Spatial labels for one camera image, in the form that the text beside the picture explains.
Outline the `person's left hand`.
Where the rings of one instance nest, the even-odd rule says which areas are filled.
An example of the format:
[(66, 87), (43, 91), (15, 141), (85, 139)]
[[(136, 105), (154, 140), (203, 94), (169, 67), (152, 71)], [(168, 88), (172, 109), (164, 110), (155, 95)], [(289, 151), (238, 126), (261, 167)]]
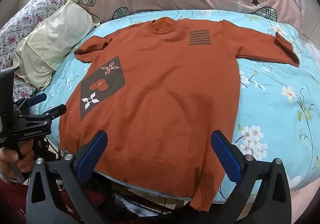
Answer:
[(26, 141), (23, 145), (21, 145), (21, 159), (16, 151), (4, 147), (1, 148), (1, 174), (9, 178), (10, 180), (16, 180), (16, 176), (10, 166), (11, 163), (14, 163), (22, 173), (31, 172), (34, 166), (34, 152), (32, 148), (33, 139), (30, 139)]

